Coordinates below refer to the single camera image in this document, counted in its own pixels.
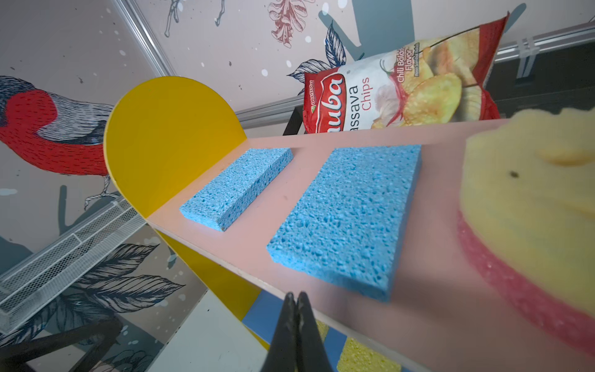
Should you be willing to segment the yellow wooden shelf unit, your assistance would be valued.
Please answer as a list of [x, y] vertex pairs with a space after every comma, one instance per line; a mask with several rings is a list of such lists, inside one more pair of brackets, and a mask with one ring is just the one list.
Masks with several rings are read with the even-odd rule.
[[248, 139], [159, 77], [104, 148], [151, 226], [410, 369], [594, 369], [593, 112]]

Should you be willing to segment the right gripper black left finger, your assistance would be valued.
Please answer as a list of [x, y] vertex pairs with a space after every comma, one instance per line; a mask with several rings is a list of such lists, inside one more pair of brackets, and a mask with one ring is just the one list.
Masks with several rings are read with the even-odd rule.
[[280, 316], [261, 372], [293, 372], [297, 367], [296, 302], [292, 292], [285, 295]]

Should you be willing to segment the red cassava chips bag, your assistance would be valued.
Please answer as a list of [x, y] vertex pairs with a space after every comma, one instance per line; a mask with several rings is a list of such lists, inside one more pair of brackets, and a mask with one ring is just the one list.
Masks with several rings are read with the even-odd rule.
[[328, 66], [300, 66], [307, 133], [497, 119], [485, 89], [508, 18], [348, 62], [334, 29]]

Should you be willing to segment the yellow cellulose sponge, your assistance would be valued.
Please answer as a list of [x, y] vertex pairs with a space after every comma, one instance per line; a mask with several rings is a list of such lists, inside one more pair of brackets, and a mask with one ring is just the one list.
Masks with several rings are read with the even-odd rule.
[[398, 364], [348, 337], [337, 364], [338, 372], [402, 372]]

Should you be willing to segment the blue sponge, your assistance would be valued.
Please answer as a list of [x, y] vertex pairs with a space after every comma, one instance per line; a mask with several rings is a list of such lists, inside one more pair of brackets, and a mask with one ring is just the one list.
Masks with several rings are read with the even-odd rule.
[[184, 218], [226, 231], [293, 160], [290, 148], [250, 149], [181, 207]]
[[271, 259], [389, 301], [420, 168], [419, 145], [333, 150], [268, 243]]

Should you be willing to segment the yellow smiley face sponge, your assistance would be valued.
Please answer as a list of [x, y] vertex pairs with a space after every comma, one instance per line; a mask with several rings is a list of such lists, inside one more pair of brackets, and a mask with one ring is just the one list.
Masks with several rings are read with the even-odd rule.
[[457, 233], [535, 326], [594, 352], [594, 112], [528, 109], [468, 138]]

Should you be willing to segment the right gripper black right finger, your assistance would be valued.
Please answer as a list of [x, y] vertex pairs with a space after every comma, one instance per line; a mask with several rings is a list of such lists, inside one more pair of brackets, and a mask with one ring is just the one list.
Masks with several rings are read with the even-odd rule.
[[297, 297], [296, 363], [300, 372], [333, 372], [308, 295]]

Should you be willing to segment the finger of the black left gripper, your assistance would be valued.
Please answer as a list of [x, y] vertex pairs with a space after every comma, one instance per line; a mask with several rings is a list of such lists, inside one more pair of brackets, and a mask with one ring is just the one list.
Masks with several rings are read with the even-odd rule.
[[71, 371], [91, 371], [116, 343], [122, 327], [118, 318], [112, 318], [57, 335], [1, 348], [1, 371], [34, 371], [27, 364], [29, 361], [96, 336], [99, 341], [71, 368]]

